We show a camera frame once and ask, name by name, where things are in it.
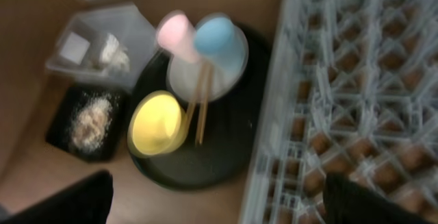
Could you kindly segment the blue plastic cup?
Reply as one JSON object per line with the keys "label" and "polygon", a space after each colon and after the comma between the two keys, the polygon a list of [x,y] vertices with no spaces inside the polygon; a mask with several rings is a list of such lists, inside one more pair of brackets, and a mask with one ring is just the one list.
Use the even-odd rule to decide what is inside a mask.
{"label": "blue plastic cup", "polygon": [[244,43],[239,31],[224,14],[210,14],[196,26],[194,47],[199,54],[227,73],[238,73],[244,63]]}

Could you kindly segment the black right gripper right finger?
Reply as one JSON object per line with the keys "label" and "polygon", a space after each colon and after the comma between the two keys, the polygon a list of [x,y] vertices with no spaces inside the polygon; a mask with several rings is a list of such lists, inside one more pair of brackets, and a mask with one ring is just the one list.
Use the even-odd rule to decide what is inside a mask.
{"label": "black right gripper right finger", "polygon": [[325,222],[337,224],[436,223],[426,197],[411,184],[383,196],[341,173],[328,173],[323,188]]}

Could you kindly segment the pink plastic cup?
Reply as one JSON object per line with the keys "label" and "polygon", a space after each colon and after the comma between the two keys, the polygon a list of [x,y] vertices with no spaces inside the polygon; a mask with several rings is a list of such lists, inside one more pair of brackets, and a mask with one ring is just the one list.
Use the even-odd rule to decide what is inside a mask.
{"label": "pink plastic cup", "polygon": [[167,14],[159,23],[156,33],[158,45],[189,63],[201,60],[194,48],[196,30],[188,17],[181,10],[174,10]]}

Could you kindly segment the wooden chopstick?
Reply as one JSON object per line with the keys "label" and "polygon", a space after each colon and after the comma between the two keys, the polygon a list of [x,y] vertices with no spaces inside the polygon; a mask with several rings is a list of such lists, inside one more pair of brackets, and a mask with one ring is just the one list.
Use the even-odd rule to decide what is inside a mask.
{"label": "wooden chopstick", "polygon": [[203,63],[203,65],[199,71],[199,75],[198,75],[198,79],[197,79],[197,83],[196,83],[196,88],[192,94],[192,97],[191,97],[190,102],[188,104],[188,108],[186,110],[186,120],[185,120],[185,135],[186,136],[188,135],[189,130],[190,130],[192,117],[194,115],[194,110],[195,110],[196,105],[198,103],[198,98],[199,98],[199,95],[201,93],[201,87],[202,87],[202,83],[203,83],[203,80],[205,78],[205,75],[207,73],[207,69],[208,69],[208,63]]}
{"label": "wooden chopstick", "polygon": [[195,145],[202,145],[203,143],[205,122],[207,118],[207,109],[209,103],[209,94],[211,92],[213,74],[214,74],[214,67],[212,66],[211,63],[207,63],[205,86],[202,91],[203,99],[200,104],[199,114],[198,114],[198,126],[196,131]]}

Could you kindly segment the white tissue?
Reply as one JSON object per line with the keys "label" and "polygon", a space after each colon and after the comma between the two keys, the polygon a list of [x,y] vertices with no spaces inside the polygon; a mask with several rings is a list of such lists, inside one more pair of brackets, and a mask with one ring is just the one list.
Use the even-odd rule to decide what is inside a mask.
{"label": "white tissue", "polygon": [[113,34],[107,33],[103,37],[103,46],[99,53],[98,63],[107,72],[125,74],[130,71],[127,48]]}

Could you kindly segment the food scraps with rice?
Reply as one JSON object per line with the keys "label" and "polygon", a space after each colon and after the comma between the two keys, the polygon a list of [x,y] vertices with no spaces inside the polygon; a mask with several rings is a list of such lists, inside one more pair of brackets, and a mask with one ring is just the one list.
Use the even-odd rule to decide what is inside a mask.
{"label": "food scraps with rice", "polygon": [[112,109],[107,95],[91,98],[72,121],[70,148],[81,153],[94,153],[100,149],[112,122]]}

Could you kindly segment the yellow bowl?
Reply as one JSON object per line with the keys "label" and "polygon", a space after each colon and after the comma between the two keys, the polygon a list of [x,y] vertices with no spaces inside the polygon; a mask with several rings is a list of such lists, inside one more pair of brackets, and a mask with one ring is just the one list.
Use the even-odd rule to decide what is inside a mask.
{"label": "yellow bowl", "polygon": [[164,155],[176,151],[188,134],[187,115],[176,98],[165,90],[147,95],[131,117],[127,144],[139,157]]}

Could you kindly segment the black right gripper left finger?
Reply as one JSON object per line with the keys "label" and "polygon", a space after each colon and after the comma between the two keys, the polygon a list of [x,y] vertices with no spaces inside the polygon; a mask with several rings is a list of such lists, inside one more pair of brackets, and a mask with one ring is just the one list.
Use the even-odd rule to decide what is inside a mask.
{"label": "black right gripper left finger", "polygon": [[100,170],[1,222],[6,224],[106,224],[113,177]]}

